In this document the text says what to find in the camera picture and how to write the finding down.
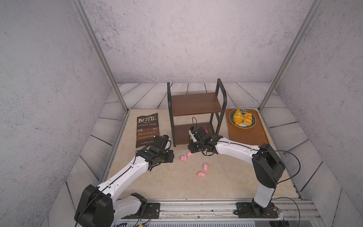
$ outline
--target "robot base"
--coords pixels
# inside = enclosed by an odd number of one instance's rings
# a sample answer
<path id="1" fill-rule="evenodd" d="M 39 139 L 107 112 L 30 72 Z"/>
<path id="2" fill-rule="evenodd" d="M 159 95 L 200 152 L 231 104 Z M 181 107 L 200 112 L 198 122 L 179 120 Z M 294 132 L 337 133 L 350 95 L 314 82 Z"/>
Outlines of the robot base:
<path id="1" fill-rule="evenodd" d="M 160 203 L 147 203 L 146 210 L 150 212 L 151 219 L 158 219 L 160 213 Z M 149 219 L 149 214 L 147 212 L 144 212 L 144 215 L 140 217 L 137 214 L 131 214 L 122 219 L 138 219 L 138 218 Z"/>
<path id="2" fill-rule="evenodd" d="M 266 208 L 257 207 L 254 201 L 251 203 L 236 203 L 237 210 L 235 214 L 239 218 L 279 218 L 280 214 L 274 207 L 273 203 L 269 203 Z"/>

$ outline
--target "kettle brand logo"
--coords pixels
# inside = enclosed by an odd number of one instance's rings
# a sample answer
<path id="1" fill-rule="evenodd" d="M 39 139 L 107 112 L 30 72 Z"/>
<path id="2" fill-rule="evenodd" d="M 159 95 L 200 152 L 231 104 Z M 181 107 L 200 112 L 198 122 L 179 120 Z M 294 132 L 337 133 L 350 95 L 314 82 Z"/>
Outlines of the kettle brand logo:
<path id="1" fill-rule="evenodd" d="M 144 121 L 155 121 L 157 118 L 156 116 L 150 116 L 150 117 L 144 117 L 138 119 L 138 123 L 144 122 Z"/>

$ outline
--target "floor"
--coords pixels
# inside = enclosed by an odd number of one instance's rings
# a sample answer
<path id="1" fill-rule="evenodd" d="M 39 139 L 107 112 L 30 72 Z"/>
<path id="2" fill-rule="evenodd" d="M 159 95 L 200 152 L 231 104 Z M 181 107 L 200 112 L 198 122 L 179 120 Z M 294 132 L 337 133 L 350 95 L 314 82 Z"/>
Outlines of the floor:
<path id="1" fill-rule="evenodd" d="M 167 109 L 132 109 L 123 136 L 116 152 L 109 176 L 113 176 L 135 155 L 136 119 L 138 116 L 158 113 L 160 134 L 171 136 L 169 111 Z M 196 117 L 198 122 L 209 122 L 210 114 L 189 115 L 175 117 L 175 124 L 182 125 L 191 122 Z M 229 137 L 227 119 L 221 125 L 220 135 Z M 182 162 L 179 157 L 189 151 L 186 144 L 172 147 L 174 162 L 164 163 L 146 172 L 135 180 L 121 195 L 125 198 L 137 192 L 147 199 L 230 199 L 253 198 L 258 186 L 253 166 L 247 162 L 228 155 L 203 156 L 201 152 L 195 153 Z M 209 164 L 207 175 L 204 178 L 197 176 L 203 170 L 203 163 Z M 287 179 L 284 172 L 281 179 Z M 291 181 L 278 185 L 274 197 L 287 196 L 298 198 L 298 194 Z"/>
<path id="2" fill-rule="evenodd" d="M 173 95 L 213 92 L 215 87 L 216 83 L 174 83 L 171 92 Z M 257 108 L 269 83 L 224 83 L 224 87 L 228 94 L 228 108 Z M 132 109 L 168 108 L 166 83 L 119 84 L 119 89 L 128 107 Z M 303 199 L 314 201 L 325 225 L 341 226 L 344 223 L 346 226 L 361 226 L 362 219 L 356 208 L 276 92 L 262 115 L 277 147 L 299 158 L 301 171 L 294 177 L 294 184 Z M 87 185 L 98 184 L 123 118 L 123 109 L 115 93 L 111 91 L 76 165 L 42 227 L 74 225 L 73 217 L 80 195 Z M 296 159 L 288 153 L 284 154 L 284 159 L 291 172 L 295 173 L 298 169 Z"/>

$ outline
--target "beige floor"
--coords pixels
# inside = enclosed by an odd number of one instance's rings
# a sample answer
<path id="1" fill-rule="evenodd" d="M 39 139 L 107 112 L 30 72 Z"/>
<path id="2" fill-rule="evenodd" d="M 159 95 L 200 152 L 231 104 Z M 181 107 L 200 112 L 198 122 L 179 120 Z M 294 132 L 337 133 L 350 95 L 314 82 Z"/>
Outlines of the beige floor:
<path id="1" fill-rule="evenodd" d="M 116 152 L 109 175 L 116 174 L 135 155 L 136 118 L 142 115 L 159 113 L 160 135 L 171 137 L 170 119 L 168 110 L 163 109 L 133 109 L 129 116 L 126 128 Z M 193 116 L 175 117 L 175 125 L 191 123 Z M 195 115 L 198 122 L 208 122 L 210 114 Z M 220 135 L 228 138 L 226 118 L 224 118 Z M 187 145 L 172 147 L 175 158 L 173 163 L 163 163 L 148 171 L 135 180 L 120 196 L 125 198 L 137 192 L 148 199 L 216 199 L 216 198 L 253 198 L 258 180 L 253 166 L 230 157 L 215 154 L 210 157 L 196 153 L 182 162 L 179 157 L 188 152 Z M 205 178 L 197 173 L 203 170 L 203 163 L 209 164 Z M 281 179 L 288 178 L 286 171 Z M 282 182 L 277 186 L 274 198 L 287 196 L 297 198 L 298 195 L 291 181 Z"/>

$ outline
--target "white wood panel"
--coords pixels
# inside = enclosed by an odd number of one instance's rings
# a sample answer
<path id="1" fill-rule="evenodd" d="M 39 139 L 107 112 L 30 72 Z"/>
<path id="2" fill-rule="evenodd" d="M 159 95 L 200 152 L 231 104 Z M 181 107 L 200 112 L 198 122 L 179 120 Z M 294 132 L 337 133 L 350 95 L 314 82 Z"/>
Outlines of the white wood panel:
<path id="1" fill-rule="evenodd" d="M 74 207 L 78 207 L 83 190 L 89 185 L 97 186 L 98 180 L 82 158 L 79 157 L 68 176 L 67 184 Z"/>
<path id="2" fill-rule="evenodd" d="M 148 93 L 156 84 L 140 84 L 131 91 L 127 92 L 123 99 L 128 108 L 132 108 L 146 93 Z"/>
<path id="3" fill-rule="evenodd" d="M 166 83 L 156 84 L 140 101 L 136 103 L 133 109 L 156 109 L 164 99 L 167 92 Z"/>
<path id="4" fill-rule="evenodd" d="M 113 145 L 122 121 L 98 118 L 91 135 Z"/>
<path id="5" fill-rule="evenodd" d="M 45 218 L 45 220 L 44 220 L 44 222 L 42 224 L 42 227 L 49 227 L 49 225 L 48 225 L 48 215 L 46 216 L 46 218 Z"/>
<path id="6" fill-rule="evenodd" d="M 108 119 L 116 119 L 122 120 L 125 116 L 125 110 L 122 108 L 120 102 L 110 102 L 106 103 L 99 117 L 101 118 L 108 118 Z"/>
<path id="7" fill-rule="evenodd" d="M 207 89 L 207 92 L 215 92 L 216 91 L 217 83 L 205 83 L 205 88 Z M 218 92 L 218 100 L 221 106 L 223 105 L 223 94 L 221 89 L 219 89 Z M 236 105 L 232 102 L 231 98 L 227 94 L 227 108 L 236 108 Z"/>
<path id="8" fill-rule="evenodd" d="M 341 186 L 323 162 L 306 187 L 303 199 L 312 200 L 326 226 L 332 226 Z"/>
<path id="9" fill-rule="evenodd" d="M 207 93 L 204 84 L 189 83 L 187 94 Z"/>
<path id="10" fill-rule="evenodd" d="M 80 156 L 93 170 L 98 179 L 102 177 L 111 149 L 111 145 L 90 136 L 81 151 Z"/>
<path id="11" fill-rule="evenodd" d="M 262 102 L 264 99 L 268 88 L 270 87 L 269 84 L 265 82 L 246 82 L 246 83 L 237 83 L 239 84 L 246 92 L 248 92 L 253 98 L 255 98 L 259 103 Z"/>
<path id="12" fill-rule="evenodd" d="M 288 151 L 307 140 L 298 123 L 271 128 L 271 132 L 279 150 Z"/>
<path id="13" fill-rule="evenodd" d="M 173 83 L 170 86 L 170 93 L 173 96 L 187 93 L 188 84 L 187 83 Z M 163 101 L 161 102 L 159 109 L 168 108 L 168 97 L 165 95 Z"/>
<path id="14" fill-rule="evenodd" d="M 139 84 L 117 84 L 118 89 L 121 92 L 121 95 L 126 94 L 127 92 L 129 92 L 132 88 L 136 87 L 137 85 L 139 85 Z M 111 90 L 109 97 L 106 100 L 106 103 L 108 103 L 108 102 L 118 102 L 118 99 L 117 99 L 116 94 L 113 89 Z"/>
<path id="15" fill-rule="evenodd" d="M 229 97 L 237 108 L 257 108 L 259 103 L 237 83 L 223 83 Z"/>
<path id="16" fill-rule="evenodd" d="M 269 127 L 297 122 L 288 108 L 264 108 L 262 110 L 262 115 Z"/>
<path id="17" fill-rule="evenodd" d="M 361 227 L 363 226 L 363 217 L 353 205 L 348 195 L 342 190 L 338 202 L 338 208 L 335 213 L 333 227 Z"/>
<path id="18" fill-rule="evenodd" d="M 290 152 L 296 155 L 301 163 L 301 170 L 299 174 L 294 177 L 295 186 L 297 189 L 301 190 L 323 160 L 310 140 L 297 146 Z M 298 161 L 289 153 L 284 154 L 284 156 L 292 174 L 295 174 L 299 170 Z"/>
<path id="19" fill-rule="evenodd" d="M 280 98 L 280 96 L 270 96 L 268 102 L 265 107 L 286 107 L 284 101 Z"/>
<path id="20" fill-rule="evenodd" d="M 49 211 L 49 227 L 72 227 L 76 223 L 76 210 L 72 204 L 66 183 L 63 184 L 52 208 Z"/>

